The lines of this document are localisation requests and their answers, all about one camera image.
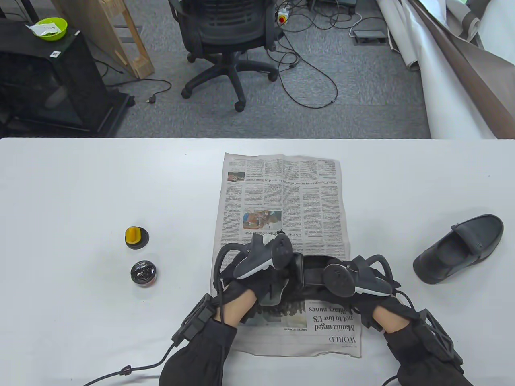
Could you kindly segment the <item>person's right hand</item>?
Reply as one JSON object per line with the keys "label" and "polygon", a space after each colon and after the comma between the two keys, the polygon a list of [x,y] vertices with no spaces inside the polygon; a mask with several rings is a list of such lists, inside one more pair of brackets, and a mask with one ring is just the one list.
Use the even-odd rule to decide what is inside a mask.
{"label": "person's right hand", "polygon": [[395,333],[420,319],[418,312],[402,304],[394,296],[357,294],[350,298],[350,306],[360,314],[364,327],[385,333]]}

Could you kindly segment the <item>person's left hand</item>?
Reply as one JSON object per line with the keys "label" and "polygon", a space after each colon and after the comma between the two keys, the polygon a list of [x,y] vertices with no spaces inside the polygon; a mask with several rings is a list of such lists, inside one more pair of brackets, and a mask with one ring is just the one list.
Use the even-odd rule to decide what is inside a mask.
{"label": "person's left hand", "polygon": [[258,300],[269,294],[273,285],[272,277],[265,272],[230,282],[220,298],[220,304],[226,305],[233,301],[240,303],[242,309],[252,309]]}

